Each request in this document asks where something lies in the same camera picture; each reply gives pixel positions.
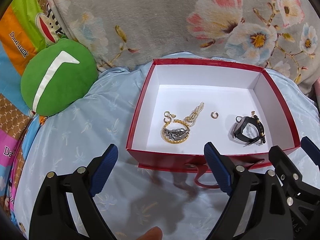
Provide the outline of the person's fingertip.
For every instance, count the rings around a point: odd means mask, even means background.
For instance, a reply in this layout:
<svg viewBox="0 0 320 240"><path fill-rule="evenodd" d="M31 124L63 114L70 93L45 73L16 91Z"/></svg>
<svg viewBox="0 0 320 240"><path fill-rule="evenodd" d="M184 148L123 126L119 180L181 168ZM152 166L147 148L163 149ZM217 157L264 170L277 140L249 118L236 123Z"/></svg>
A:
<svg viewBox="0 0 320 240"><path fill-rule="evenodd" d="M137 240L162 240L163 232L162 230L155 226L148 230L146 233L137 238Z"/></svg>

